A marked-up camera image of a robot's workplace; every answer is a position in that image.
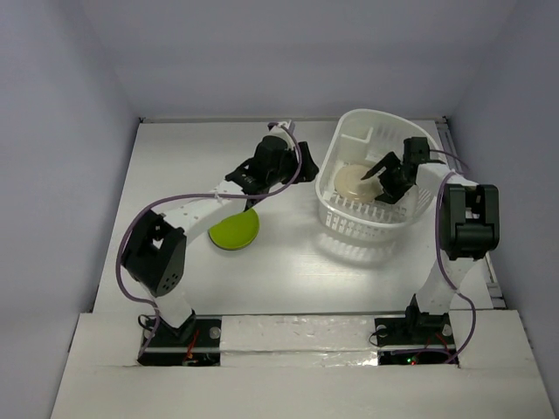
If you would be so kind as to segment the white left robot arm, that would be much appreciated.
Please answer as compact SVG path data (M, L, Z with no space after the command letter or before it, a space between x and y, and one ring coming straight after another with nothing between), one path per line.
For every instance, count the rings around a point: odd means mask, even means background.
M226 175L212 191L177 196L180 206L157 213L143 209L120 244L115 272L126 271L147 291L155 311L154 332L182 345L193 334L196 314L176 291L189 244L225 219L242 214L293 184L318 174L308 144L288 132L265 136L253 157Z

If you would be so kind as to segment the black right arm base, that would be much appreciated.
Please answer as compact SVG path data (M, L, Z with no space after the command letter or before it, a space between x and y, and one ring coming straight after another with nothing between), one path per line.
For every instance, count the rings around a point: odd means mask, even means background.
M422 341L408 330L405 318L376 318L369 340L377 347L418 346Z

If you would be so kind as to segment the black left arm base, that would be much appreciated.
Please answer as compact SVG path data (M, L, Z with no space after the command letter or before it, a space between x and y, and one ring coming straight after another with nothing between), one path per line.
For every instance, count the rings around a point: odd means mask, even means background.
M174 329L161 321L138 363L146 367L216 367L220 365L222 318L192 314Z

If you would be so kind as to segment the lime green plate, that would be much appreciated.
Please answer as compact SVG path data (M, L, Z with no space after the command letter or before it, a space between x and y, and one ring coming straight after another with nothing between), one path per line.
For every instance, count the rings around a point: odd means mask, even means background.
M250 245L259 234L259 216L249 209L214 225L208 230L212 243L226 251L237 251Z

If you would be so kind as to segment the cream plate with black mark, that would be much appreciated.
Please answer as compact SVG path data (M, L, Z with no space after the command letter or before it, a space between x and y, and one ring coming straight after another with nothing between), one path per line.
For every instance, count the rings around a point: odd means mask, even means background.
M334 178L337 194L358 203L371 203L383 193L382 186L376 177L367 180L362 178L368 173L369 167L351 164L340 168Z

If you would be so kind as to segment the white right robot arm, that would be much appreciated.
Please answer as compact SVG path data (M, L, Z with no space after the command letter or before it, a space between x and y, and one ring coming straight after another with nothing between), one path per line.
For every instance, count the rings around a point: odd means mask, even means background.
M406 308L404 336L413 342L442 327L452 299L466 274L500 241L499 190L478 184L444 162L418 156L400 160L388 153L362 177L376 178L382 194L376 199L396 203L412 186L436 196L436 262L428 279Z

